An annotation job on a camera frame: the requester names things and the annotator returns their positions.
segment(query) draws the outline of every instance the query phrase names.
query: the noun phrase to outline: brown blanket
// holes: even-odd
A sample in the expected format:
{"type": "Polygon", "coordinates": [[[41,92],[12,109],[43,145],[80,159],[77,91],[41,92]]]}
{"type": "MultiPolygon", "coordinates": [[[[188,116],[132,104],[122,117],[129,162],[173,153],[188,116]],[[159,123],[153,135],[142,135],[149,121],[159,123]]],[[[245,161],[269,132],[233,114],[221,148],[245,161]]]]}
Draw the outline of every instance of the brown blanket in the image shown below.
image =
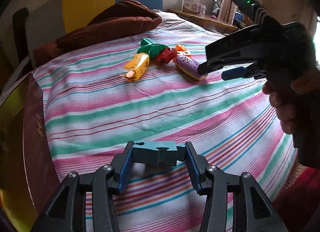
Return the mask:
{"type": "Polygon", "coordinates": [[[155,29],[160,23],[161,17],[140,2],[121,1],[98,14],[86,27],[34,49],[36,66],[72,50],[155,29]]]}

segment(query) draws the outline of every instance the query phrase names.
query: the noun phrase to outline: bedspread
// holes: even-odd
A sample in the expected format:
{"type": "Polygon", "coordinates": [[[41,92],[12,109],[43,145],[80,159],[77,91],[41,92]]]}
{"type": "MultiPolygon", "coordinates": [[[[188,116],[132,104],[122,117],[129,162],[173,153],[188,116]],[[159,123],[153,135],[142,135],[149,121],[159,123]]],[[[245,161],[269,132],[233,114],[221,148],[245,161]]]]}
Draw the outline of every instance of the bedspread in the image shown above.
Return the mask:
{"type": "MultiPolygon", "coordinates": [[[[173,23],[72,51],[39,67],[34,76],[44,92],[46,132],[59,179],[110,163],[129,140],[191,141],[198,154],[225,172],[252,173],[273,199],[296,151],[261,92],[264,80],[222,81],[220,70],[197,82],[170,62],[151,63],[138,81],[129,82],[123,66],[144,37],[171,48],[183,44],[203,62],[204,47],[222,36],[173,23]]],[[[134,164],[124,195],[114,197],[120,230],[136,232],[198,231],[205,200],[192,189],[180,162],[171,169],[134,164]]],[[[86,221],[87,231],[93,231],[90,193],[86,221]]],[[[229,195],[227,230],[231,227],[229,195]]]]}

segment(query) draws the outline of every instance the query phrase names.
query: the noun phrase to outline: human hand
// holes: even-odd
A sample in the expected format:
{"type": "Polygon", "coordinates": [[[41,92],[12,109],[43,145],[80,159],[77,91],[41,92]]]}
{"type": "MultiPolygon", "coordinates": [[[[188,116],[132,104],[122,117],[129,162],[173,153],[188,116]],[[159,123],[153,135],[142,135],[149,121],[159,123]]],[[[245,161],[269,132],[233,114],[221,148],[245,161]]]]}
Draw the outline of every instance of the human hand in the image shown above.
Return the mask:
{"type": "MultiPolygon", "coordinates": [[[[312,91],[320,89],[320,71],[317,69],[305,71],[297,80],[291,82],[291,89],[299,95],[310,94],[312,91]]],[[[269,82],[263,85],[262,91],[270,95],[270,105],[276,109],[277,117],[285,133],[293,134],[301,122],[307,122],[310,118],[310,111],[298,114],[298,105],[291,101],[287,95],[276,92],[269,82]]]]}

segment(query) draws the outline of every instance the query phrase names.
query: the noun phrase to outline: yellow headboard panel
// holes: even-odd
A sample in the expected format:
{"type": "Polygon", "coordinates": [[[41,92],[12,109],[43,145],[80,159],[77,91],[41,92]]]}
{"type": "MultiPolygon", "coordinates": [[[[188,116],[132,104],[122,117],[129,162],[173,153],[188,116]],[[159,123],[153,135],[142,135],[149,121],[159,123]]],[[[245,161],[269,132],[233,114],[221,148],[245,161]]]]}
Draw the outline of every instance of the yellow headboard panel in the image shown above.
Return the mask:
{"type": "Polygon", "coordinates": [[[115,4],[115,0],[62,0],[66,33],[87,26],[99,13],[115,4]]]}

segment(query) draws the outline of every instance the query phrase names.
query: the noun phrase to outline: silver screw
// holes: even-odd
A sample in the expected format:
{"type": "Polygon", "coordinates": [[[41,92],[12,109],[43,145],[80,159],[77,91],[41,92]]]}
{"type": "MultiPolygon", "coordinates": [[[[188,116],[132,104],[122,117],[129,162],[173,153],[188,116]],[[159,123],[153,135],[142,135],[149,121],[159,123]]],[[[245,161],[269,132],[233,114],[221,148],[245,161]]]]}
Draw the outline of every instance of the silver screw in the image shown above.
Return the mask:
{"type": "Polygon", "coordinates": [[[112,166],[111,166],[110,164],[106,164],[105,166],[103,166],[103,169],[104,169],[105,171],[111,171],[112,166]]]}
{"type": "Polygon", "coordinates": [[[248,172],[242,173],[242,176],[243,176],[244,178],[246,178],[246,179],[250,179],[250,178],[252,177],[251,174],[248,173],[248,172]]]}
{"type": "Polygon", "coordinates": [[[71,171],[68,173],[69,178],[74,178],[75,176],[77,176],[77,173],[75,171],[71,171]]]}
{"type": "Polygon", "coordinates": [[[207,169],[208,169],[208,171],[216,171],[216,170],[217,170],[217,167],[214,166],[214,165],[209,165],[209,166],[207,167],[207,169]]]}

